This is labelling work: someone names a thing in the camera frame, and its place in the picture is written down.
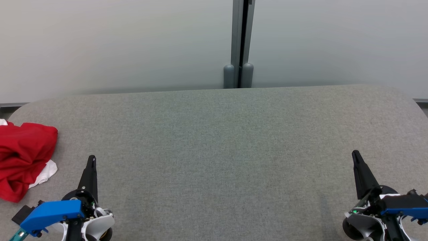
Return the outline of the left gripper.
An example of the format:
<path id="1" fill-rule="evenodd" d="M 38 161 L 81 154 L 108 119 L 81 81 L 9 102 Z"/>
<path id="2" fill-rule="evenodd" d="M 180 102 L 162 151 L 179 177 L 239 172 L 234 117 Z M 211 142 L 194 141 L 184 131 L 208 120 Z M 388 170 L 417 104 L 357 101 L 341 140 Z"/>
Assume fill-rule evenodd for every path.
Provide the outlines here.
<path id="1" fill-rule="evenodd" d="M 63 197 L 66 200 L 80 200 L 83 217 L 65 219 L 50 227 L 61 232 L 61 241 L 110 241 L 115 224 L 113 212 L 102 209 L 98 204 L 98 182 L 96 157 L 90 155 L 81 175 L 78 189 Z"/>

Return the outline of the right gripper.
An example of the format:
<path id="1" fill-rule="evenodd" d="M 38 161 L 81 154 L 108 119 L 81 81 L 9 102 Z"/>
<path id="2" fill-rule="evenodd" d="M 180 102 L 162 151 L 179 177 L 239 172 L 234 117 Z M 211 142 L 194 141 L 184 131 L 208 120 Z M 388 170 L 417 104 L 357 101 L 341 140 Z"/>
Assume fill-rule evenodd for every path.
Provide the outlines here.
<path id="1" fill-rule="evenodd" d="M 358 150 L 352 151 L 353 172 L 358 203 L 345 212 L 344 233 L 355 241 L 413 241 L 405 232 L 398 214 L 382 213 L 379 201 L 400 196 L 393 188 L 379 185 Z"/>

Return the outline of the red and white jersey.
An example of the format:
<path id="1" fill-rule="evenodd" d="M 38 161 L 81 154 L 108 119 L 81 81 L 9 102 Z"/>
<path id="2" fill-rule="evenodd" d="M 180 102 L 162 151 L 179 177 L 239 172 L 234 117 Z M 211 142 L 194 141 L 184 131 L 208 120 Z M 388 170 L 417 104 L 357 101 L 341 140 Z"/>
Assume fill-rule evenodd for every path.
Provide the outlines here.
<path id="1" fill-rule="evenodd" d="M 58 130 L 36 123 L 0 125 L 0 199 L 18 203 L 55 152 Z"/>

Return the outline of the grey metal partition post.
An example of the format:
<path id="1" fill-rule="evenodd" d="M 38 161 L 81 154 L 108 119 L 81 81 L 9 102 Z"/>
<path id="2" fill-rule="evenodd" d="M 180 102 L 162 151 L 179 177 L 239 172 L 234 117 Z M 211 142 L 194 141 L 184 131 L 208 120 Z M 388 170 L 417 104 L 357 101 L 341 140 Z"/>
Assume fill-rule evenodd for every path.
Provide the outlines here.
<path id="1" fill-rule="evenodd" d="M 256 0 L 233 0 L 231 60 L 223 68 L 223 88 L 251 88 L 254 65 L 249 62 Z"/>

